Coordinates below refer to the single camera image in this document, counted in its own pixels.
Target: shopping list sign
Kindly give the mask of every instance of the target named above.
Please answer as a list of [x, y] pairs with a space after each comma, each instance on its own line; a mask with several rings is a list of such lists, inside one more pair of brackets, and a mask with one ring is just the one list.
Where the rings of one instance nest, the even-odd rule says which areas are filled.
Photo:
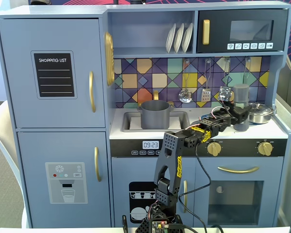
[[34, 53], [40, 97], [74, 97], [70, 53]]

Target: stainless steel pot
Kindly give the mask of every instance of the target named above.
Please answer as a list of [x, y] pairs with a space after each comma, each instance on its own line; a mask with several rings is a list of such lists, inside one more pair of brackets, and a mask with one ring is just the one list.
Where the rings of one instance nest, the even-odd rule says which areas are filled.
[[260, 103], [250, 103], [249, 121], [256, 124], [265, 124], [272, 118], [273, 109]]
[[168, 129], [169, 115], [173, 111], [173, 103], [162, 100], [150, 100], [143, 102], [138, 111], [141, 113], [141, 128]]

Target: pot lid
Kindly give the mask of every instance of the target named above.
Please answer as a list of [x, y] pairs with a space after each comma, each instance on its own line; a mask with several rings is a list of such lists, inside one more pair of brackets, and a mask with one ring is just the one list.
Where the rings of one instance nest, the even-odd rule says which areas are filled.
[[272, 108], [261, 103], [250, 103], [251, 106], [250, 114], [254, 115], [269, 115], [273, 113]]

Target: toy kitchen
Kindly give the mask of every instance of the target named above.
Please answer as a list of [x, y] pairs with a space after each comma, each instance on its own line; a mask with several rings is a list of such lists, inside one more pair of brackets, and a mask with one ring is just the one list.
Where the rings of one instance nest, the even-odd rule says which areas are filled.
[[178, 193], [209, 182], [198, 159], [211, 185], [184, 195], [177, 214], [191, 227], [202, 223], [187, 210], [207, 226], [276, 226], [291, 131], [275, 97], [290, 24], [279, 1], [0, 12], [29, 226], [122, 227], [126, 215], [138, 227], [156, 200], [164, 132], [231, 122], [232, 106], [249, 105], [259, 112], [181, 154]]

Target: plate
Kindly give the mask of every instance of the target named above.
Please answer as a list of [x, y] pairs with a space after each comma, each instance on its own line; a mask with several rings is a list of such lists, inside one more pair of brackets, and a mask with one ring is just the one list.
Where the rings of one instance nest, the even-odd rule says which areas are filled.
[[183, 41], [182, 41], [183, 52], [186, 52], [186, 50], [188, 50], [190, 40], [192, 37], [192, 31], [193, 31], [193, 24], [190, 23], [188, 29], [185, 31], [184, 36], [183, 36]]
[[176, 31], [176, 24], [174, 23], [173, 27], [170, 29], [167, 40], [166, 40], [166, 50], [167, 53], [169, 53], [171, 46], [174, 41], [174, 36], [175, 36], [175, 31]]
[[175, 49], [176, 53], [178, 52], [180, 45], [181, 45], [181, 40], [182, 40], [182, 36], [183, 36], [183, 28], [184, 28], [184, 23], [181, 24], [181, 26], [176, 34], [175, 43], [174, 43], [174, 49]]

